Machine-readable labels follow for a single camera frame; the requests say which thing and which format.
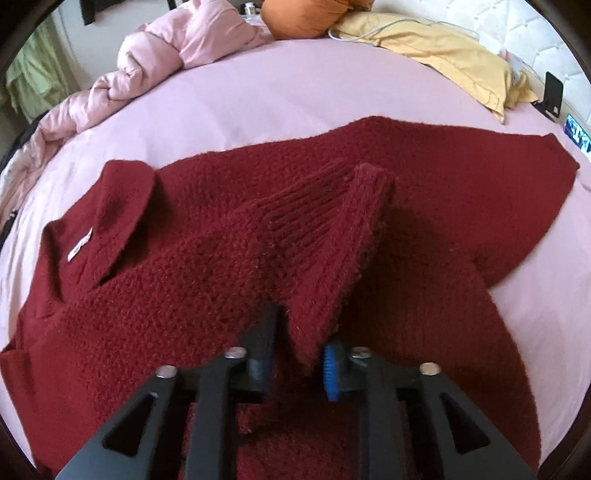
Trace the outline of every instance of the phone screen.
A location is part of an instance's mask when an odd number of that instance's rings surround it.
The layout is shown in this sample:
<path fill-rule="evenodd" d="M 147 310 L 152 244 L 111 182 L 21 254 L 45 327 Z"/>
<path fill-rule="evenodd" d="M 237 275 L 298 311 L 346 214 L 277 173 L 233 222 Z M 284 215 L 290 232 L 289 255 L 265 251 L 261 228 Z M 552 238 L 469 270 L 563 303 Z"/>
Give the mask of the phone screen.
<path fill-rule="evenodd" d="M 586 157 L 591 161 L 591 138 L 583 127 L 572 117 L 567 115 L 566 123 L 564 124 L 564 133 L 581 149 Z"/>

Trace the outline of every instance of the white tufted headboard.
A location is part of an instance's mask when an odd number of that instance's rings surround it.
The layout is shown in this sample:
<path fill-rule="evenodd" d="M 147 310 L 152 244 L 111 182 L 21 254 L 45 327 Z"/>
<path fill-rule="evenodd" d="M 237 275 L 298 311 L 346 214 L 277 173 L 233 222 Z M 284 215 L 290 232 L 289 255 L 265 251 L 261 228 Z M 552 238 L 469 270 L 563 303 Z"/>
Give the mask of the white tufted headboard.
<path fill-rule="evenodd" d="M 375 0 L 372 10 L 443 20 L 493 37 L 540 79 L 546 72 L 558 77 L 564 83 L 564 113 L 591 125 L 589 80 L 556 30 L 525 0 Z"/>

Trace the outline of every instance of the crumpled pink blanket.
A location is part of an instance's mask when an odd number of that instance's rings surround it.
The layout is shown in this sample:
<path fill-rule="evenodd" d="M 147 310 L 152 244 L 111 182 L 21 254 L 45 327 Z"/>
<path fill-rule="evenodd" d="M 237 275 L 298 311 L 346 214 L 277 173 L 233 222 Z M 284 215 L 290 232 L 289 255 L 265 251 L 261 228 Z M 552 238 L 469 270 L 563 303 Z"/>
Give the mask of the crumpled pink blanket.
<path fill-rule="evenodd" d="M 140 26 L 121 45 L 115 72 L 70 95 L 40 122 L 0 175 L 0 225 L 18 209 L 61 146 L 180 69 L 213 63 L 270 40 L 226 0 L 190 0 Z"/>

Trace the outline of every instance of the maroon knit garment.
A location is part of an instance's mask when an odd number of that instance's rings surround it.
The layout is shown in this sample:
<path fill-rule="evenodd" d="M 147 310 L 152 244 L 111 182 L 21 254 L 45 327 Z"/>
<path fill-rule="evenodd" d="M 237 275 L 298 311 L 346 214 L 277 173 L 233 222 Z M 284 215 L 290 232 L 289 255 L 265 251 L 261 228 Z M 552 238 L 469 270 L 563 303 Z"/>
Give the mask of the maroon knit garment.
<path fill-rule="evenodd" d="M 537 468 L 534 400 L 486 289 L 547 232 L 576 169 L 550 135 L 385 118 L 158 171 L 108 163 L 44 230 L 0 355 L 35 458 L 58 472 L 158 366 L 207 362 L 274 299 L 289 346 L 274 401 L 241 417 L 241 480 L 349 475 L 347 409 L 307 394 L 337 329 L 439 363 Z"/>

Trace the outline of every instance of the screw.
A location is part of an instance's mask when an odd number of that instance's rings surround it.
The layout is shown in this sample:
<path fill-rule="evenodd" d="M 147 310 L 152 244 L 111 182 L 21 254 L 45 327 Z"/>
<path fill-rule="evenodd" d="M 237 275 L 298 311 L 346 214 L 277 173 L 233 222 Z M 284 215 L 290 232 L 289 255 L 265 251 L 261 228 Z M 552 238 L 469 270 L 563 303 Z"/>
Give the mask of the screw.
<path fill-rule="evenodd" d="M 429 377 L 441 373 L 441 367 L 437 364 L 434 364 L 433 362 L 421 364 L 421 366 L 418 367 L 418 369 L 423 375 L 428 375 Z"/>
<path fill-rule="evenodd" d="M 156 370 L 156 377 L 158 378 L 172 378 L 177 374 L 177 368 L 173 365 L 163 365 Z"/>
<path fill-rule="evenodd" d="M 366 346 L 354 346 L 351 349 L 351 358 L 361 359 L 369 358 L 371 356 L 371 350 Z"/>
<path fill-rule="evenodd" d="M 244 358 L 246 357 L 246 349 L 243 346 L 233 346 L 224 353 L 226 358 Z"/>

